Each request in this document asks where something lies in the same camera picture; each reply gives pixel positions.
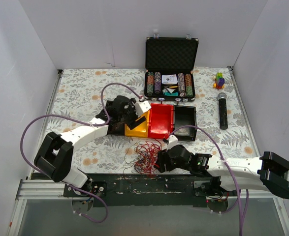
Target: microphone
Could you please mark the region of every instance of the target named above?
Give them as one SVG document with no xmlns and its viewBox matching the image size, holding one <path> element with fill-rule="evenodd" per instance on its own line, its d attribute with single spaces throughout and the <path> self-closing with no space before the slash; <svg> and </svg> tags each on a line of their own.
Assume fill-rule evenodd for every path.
<svg viewBox="0 0 289 236">
<path fill-rule="evenodd" d="M 227 129 L 227 110 L 226 110 L 227 95 L 220 92 L 218 95 L 219 101 L 219 114 L 220 114 L 220 129 Z"/>
</svg>

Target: tangled red wire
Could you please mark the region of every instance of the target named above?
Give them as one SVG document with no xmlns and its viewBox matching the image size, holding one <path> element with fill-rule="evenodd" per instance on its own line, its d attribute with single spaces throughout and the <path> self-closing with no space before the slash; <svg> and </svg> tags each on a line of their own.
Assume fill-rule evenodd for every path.
<svg viewBox="0 0 289 236">
<path fill-rule="evenodd" d="M 138 154 L 138 158 L 134 163 L 134 169 L 139 174 L 151 175 L 153 174 L 153 167 L 159 167 L 157 164 L 155 164 L 155 162 L 158 158 L 158 151 L 161 150 L 162 144 L 160 141 L 158 142 L 159 145 L 146 141 L 145 144 L 139 144 L 137 147 L 135 147 L 134 150 Z"/>
</svg>

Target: white card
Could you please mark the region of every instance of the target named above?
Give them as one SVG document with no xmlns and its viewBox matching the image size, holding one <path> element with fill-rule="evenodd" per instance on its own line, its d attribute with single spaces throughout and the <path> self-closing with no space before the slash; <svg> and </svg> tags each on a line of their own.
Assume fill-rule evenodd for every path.
<svg viewBox="0 0 289 236">
<path fill-rule="evenodd" d="M 177 82 L 178 81 L 176 75 L 162 75 L 162 84 L 175 85 Z"/>
</svg>

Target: leaf pattern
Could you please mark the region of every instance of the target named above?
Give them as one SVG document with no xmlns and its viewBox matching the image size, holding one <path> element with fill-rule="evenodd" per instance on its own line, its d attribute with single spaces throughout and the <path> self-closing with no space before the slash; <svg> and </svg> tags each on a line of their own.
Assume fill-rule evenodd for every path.
<svg viewBox="0 0 289 236">
<path fill-rule="evenodd" d="M 223 91 L 227 94 L 228 130 L 221 130 L 219 124 L 217 96 L 222 90 L 212 88 L 212 76 L 217 72 L 222 72 L 225 78 Z M 102 109 L 100 91 L 106 84 L 119 81 L 143 95 L 144 75 L 144 69 L 64 70 L 52 113 L 90 121 Z M 256 156 L 228 69 L 196 67 L 193 70 L 193 76 L 196 100 L 187 103 L 180 102 L 179 105 L 196 107 L 197 125 L 208 132 L 219 144 L 225 158 Z M 123 87 L 109 86 L 104 91 L 104 102 L 114 99 L 117 95 L 134 97 Z M 175 102 L 163 102 L 163 104 L 177 105 Z M 46 133 L 51 131 L 62 133 L 79 126 L 64 119 L 49 118 Z M 101 137 L 79 149 L 73 155 L 72 164 L 87 173 L 122 173 L 124 168 L 130 167 L 130 164 L 126 164 L 124 156 L 128 163 L 132 162 L 136 157 L 133 151 L 134 146 L 145 141 L 157 143 L 152 139 L 138 137 L 111 135 Z M 215 145 L 201 131 L 197 132 L 195 142 L 180 142 L 180 144 L 191 152 L 218 155 Z M 125 169 L 124 173 L 134 173 L 133 167 Z M 187 171 L 179 169 L 172 171 L 172 174 L 185 173 Z"/>
</svg>

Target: white wall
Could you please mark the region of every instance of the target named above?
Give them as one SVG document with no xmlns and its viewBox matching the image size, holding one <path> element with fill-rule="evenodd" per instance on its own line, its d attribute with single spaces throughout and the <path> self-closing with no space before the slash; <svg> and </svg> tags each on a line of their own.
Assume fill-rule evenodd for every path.
<svg viewBox="0 0 289 236">
<path fill-rule="evenodd" d="M 19 152 L 25 126 L 46 112 L 57 71 L 18 0 L 0 1 L 0 236 L 6 234 L 21 178 L 29 170 Z M 41 124 L 25 142 L 32 157 Z"/>
<path fill-rule="evenodd" d="M 289 160 L 289 0 L 268 1 L 234 69 L 259 151 Z"/>
<path fill-rule="evenodd" d="M 234 65 L 267 0 L 20 0 L 56 68 L 144 68 L 145 38 L 198 37 L 196 65 Z"/>
</svg>

